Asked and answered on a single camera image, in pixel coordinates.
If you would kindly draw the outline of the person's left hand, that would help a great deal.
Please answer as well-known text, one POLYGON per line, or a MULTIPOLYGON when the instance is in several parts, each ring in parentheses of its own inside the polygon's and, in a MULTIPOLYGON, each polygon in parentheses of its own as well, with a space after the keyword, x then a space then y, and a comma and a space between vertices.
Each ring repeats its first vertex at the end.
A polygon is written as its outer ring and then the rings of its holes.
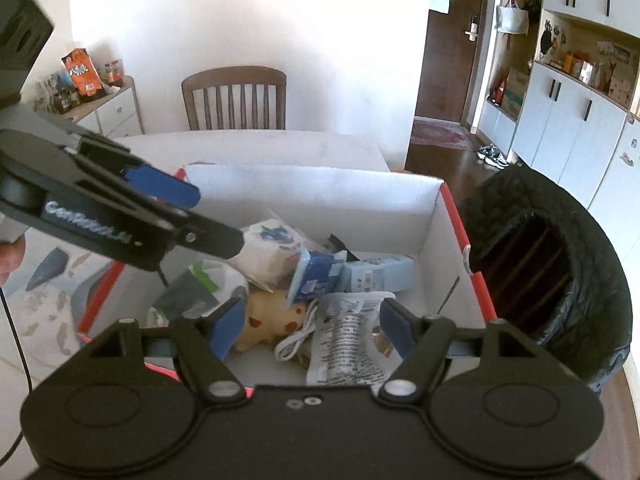
POLYGON ((12 272, 23 262, 26 248, 25 235, 21 235, 15 242, 0 243, 0 285, 6 284, 12 272))

